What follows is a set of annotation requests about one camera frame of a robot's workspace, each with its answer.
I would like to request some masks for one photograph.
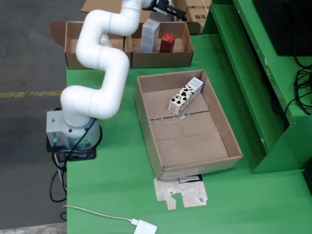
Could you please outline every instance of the red packaged product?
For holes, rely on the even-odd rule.
[[[176,37],[174,35],[165,33],[161,39],[160,53],[171,53],[174,50]]]

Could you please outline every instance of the green table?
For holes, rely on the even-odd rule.
[[[116,116],[101,120],[103,139],[97,158],[69,162],[67,204],[100,213],[143,219],[158,234],[310,233],[312,197],[300,170],[252,175],[248,161],[264,148],[219,35],[192,36],[191,67],[131,69]],[[133,92],[138,75],[205,69],[244,154],[231,170],[203,175],[208,204],[176,210],[157,202],[154,173],[146,152]],[[103,72],[67,70],[67,85],[99,88]],[[131,234],[127,221],[68,208],[68,234]]]
[[[253,0],[214,0],[204,34],[221,37],[258,140],[262,142],[264,151],[253,157],[253,172],[302,168],[311,158],[312,116],[293,102],[286,113],[290,126],[285,128],[281,116],[273,111],[272,95],[261,81],[262,76],[267,76],[285,110],[294,98],[293,82],[300,67],[293,57],[276,54]],[[311,57],[299,59],[304,64],[312,63]],[[307,87],[300,95],[310,90]],[[311,95],[302,100],[310,103]]]

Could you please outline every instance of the white product box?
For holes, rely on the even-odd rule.
[[[157,48],[160,23],[148,19],[142,27],[141,53],[154,53]]]
[[[193,77],[169,102],[168,111],[180,114],[181,111],[200,93],[203,82]]]

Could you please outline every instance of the white robotic arm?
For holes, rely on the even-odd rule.
[[[94,10],[83,24],[77,47],[78,61],[87,68],[105,71],[101,89],[69,86],[61,94],[65,122],[72,127],[86,125],[90,118],[107,119],[119,110],[126,83],[129,59],[116,48],[99,44],[104,32],[132,35],[138,28],[141,9],[151,0],[123,0],[120,14]]]
[[[185,12],[173,8],[169,0],[123,0],[120,14],[91,11],[85,18],[76,56],[83,66],[105,71],[103,84],[99,90],[78,85],[63,90],[62,110],[47,113],[47,135],[51,146],[72,149],[84,137],[76,148],[90,149],[100,138],[98,120],[84,135],[91,118],[108,119],[118,112],[129,59],[123,51],[100,45],[100,41],[103,33],[132,35],[138,28],[142,9],[170,13],[185,20]]]

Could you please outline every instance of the white adapter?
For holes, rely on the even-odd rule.
[[[154,224],[145,222],[141,219],[137,222],[137,224],[135,224],[136,222],[134,222],[134,220],[132,220],[131,223],[136,225],[136,230],[134,234],[155,234],[156,233],[157,226],[155,226]]]

